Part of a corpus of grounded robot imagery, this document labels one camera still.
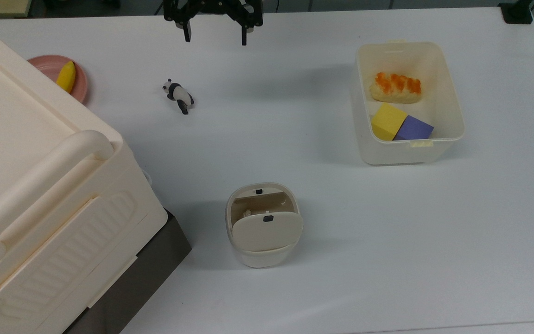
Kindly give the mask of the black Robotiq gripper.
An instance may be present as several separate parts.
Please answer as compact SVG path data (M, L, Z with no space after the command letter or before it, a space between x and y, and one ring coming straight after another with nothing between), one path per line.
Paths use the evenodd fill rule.
M180 7L178 0L164 0L164 17L173 21L184 31L186 42L191 41L190 20L197 13L226 15L241 27L241 43L247 44L247 35L256 27L263 25L262 0L185 0Z

